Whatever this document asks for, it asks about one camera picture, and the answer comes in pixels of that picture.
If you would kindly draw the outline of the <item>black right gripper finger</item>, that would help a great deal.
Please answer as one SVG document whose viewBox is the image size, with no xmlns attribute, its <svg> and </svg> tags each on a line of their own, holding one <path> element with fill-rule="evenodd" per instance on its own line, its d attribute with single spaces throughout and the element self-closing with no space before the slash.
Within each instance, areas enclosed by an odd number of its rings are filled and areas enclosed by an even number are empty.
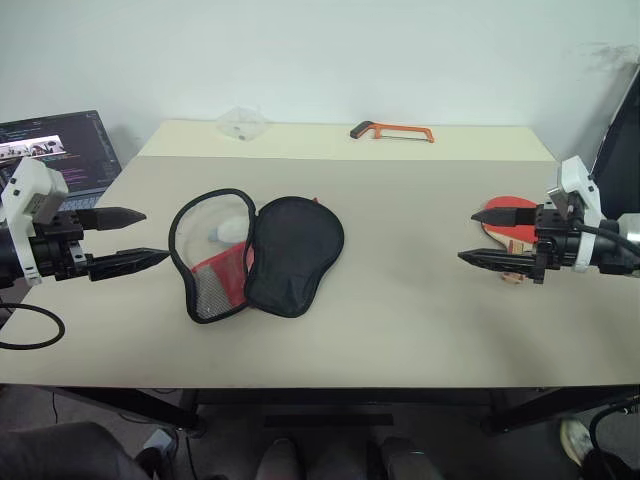
<svg viewBox="0 0 640 480">
<path fill-rule="evenodd" d="M 471 216 L 471 219 L 495 227 L 517 227 L 534 225 L 538 207 L 498 206 L 484 209 Z"/>
<path fill-rule="evenodd" d="M 459 259 L 482 269 L 500 273 L 535 273 L 541 265 L 535 256 L 512 254 L 507 251 L 479 248 L 457 253 Z"/>
</svg>

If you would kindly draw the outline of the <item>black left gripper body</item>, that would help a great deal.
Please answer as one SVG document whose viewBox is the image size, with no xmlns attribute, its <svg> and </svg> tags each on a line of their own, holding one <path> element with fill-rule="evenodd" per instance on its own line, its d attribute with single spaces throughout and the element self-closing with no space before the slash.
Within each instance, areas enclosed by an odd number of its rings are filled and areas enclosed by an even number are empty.
<svg viewBox="0 0 640 480">
<path fill-rule="evenodd" d="M 50 223 L 33 225 L 29 242 L 42 277 L 61 281 L 88 275 L 89 258 L 80 246 L 85 229 L 80 213 L 84 210 L 60 211 Z"/>
</svg>

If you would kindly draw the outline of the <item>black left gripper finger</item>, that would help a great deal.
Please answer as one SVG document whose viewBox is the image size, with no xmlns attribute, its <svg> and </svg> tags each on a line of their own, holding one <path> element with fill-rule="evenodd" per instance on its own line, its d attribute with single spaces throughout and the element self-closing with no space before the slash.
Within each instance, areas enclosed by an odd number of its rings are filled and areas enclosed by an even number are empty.
<svg viewBox="0 0 640 480">
<path fill-rule="evenodd" d="M 84 230 L 107 231 L 122 229 L 146 219 L 146 215 L 123 207 L 105 207 L 77 211 Z"/>
<path fill-rule="evenodd" d="M 169 256 L 167 250 L 147 247 L 118 251 L 89 260 L 88 277 L 91 281 L 101 281 L 131 275 L 153 267 Z"/>
</svg>

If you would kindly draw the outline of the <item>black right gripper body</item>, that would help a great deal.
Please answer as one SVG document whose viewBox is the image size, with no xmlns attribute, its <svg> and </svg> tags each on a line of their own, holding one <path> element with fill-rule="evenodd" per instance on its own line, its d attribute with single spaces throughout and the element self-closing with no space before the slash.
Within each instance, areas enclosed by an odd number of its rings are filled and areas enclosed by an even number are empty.
<svg viewBox="0 0 640 480">
<path fill-rule="evenodd" d="M 582 233 L 566 221 L 559 211 L 547 204 L 536 207 L 535 262 L 530 278 L 542 284 L 547 270 L 573 267 L 578 257 Z"/>
</svg>

